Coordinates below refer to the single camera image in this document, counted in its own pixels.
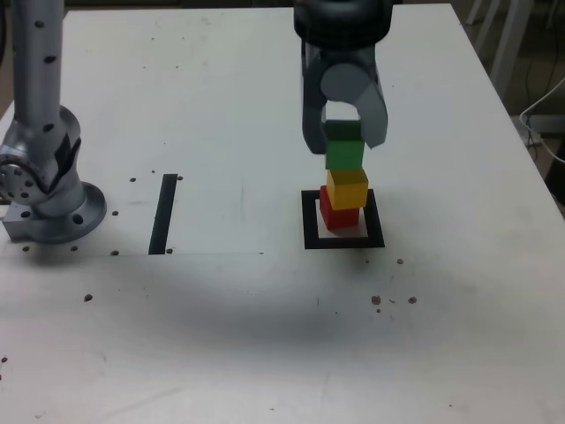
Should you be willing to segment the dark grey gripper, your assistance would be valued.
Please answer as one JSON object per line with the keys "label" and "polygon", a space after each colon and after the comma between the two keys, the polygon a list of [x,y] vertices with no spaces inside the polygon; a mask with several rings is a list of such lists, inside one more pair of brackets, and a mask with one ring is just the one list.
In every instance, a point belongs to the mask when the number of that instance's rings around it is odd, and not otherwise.
{"label": "dark grey gripper", "polygon": [[[309,75],[317,60],[323,64],[321,75]],[[336,50],[301,41],[301,83],[302,133],[313,154],[326,153],[322,112],[327,99],[356,109],[361,136],[369,148],[385,142],[388,111],[379,83],[374,46]]]}

